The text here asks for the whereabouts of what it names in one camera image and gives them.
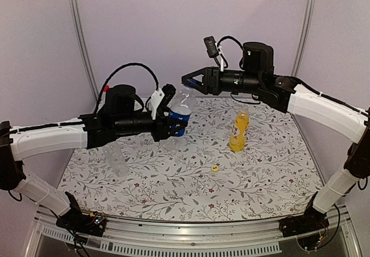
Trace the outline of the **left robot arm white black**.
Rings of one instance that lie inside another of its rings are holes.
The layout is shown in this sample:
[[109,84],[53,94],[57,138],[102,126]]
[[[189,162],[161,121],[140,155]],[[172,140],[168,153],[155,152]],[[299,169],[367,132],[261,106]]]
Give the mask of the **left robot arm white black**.
[[23,167],[24,159],[66,149],[93,149],[120,137],[150,133],[155,142],[185,129],[187,121],[169,113],[175,88],[167,84],[149,99],[149,109],[130,85],[103,89],[103,105],[91,114],[64,122],[29,127],[1,123],[1,190],[27,196],[58,216],[73,230],[82,230],[86,218],[72,195],[61,193]]

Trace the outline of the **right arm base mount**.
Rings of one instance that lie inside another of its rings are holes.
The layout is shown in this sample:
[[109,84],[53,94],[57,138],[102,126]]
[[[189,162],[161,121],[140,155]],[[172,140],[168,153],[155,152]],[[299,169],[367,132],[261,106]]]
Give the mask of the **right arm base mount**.
[[324,236],[327,234],[329,221],[326,214],[322,214],[313,207],[308,207],[303,214],[287,216],[279,221],[279,230],[283,237],[299,236],[310,232],[308,235],[298,239],[298,245],[306,250],[312,251],[319,248]]

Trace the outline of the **blue Pepsi bottle cap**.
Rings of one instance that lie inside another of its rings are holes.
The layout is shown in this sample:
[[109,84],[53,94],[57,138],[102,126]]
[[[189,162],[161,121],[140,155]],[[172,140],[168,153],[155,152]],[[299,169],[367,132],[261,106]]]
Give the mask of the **blue Pepsi bottle cap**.
[[185,84],[186,87],[191,88],[191,89],[196,89],[198,86],[198,83],[194,79],[187,79]]

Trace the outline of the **Pepsi bottle blue label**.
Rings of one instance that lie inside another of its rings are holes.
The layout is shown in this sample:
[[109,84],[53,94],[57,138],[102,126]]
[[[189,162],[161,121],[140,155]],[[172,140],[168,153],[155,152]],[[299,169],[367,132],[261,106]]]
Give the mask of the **Pepsi bottle blue label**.
[[[178,119],[189,120],[195,103],[194,90],[185,86],[173,97],[170,109],[178,114]],[[182,137],[169,137],[162,142],[161,146],[165,151],[175,153],[182,141]]]

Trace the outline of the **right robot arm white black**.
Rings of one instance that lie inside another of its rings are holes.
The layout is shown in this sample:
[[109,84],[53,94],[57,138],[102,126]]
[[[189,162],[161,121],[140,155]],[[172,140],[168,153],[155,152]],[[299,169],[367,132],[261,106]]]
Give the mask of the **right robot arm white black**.
[[351,140],[343,168],[340,168],[310,200],[299,227],[312,231],[341,197],[360,180],[369,177],[369,112],[314,90],[293,76],[274,74],[273,48],[260,42],[242,45],[239,70],[205,67],[182,76],[182,83],[202,94],[222,92],[257,96],[269,107],[318,122]]

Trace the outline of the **yellow juice bottle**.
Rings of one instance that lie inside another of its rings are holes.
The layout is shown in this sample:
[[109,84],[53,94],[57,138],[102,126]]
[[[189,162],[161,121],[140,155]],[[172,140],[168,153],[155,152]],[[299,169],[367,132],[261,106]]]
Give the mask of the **yellow juice bottle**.
[[249,108],[242,105],[236,115],[230,134],[229,147],[233,152],[240,152],[245,147],[249,120]]

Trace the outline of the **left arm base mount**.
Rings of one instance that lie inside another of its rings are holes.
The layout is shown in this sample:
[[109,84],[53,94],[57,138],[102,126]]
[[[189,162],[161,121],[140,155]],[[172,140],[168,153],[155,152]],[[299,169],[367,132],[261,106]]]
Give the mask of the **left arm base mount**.
[[89,214],[83,213],[74,196],[68,192],[65,192],[65,194],[69,199],[71,209],[57,218],[56,226],[71,232],[102,237],[106,228],[106,216],[97,211]]

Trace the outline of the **pale yellow bottle cap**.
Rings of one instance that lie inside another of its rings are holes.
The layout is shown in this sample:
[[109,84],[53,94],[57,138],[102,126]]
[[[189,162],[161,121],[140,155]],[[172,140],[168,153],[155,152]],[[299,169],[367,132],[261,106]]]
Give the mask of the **pale yellow bottle cap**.
[[211,172],[218,172],[218,171],[219,171],[218,165],[211,166]]

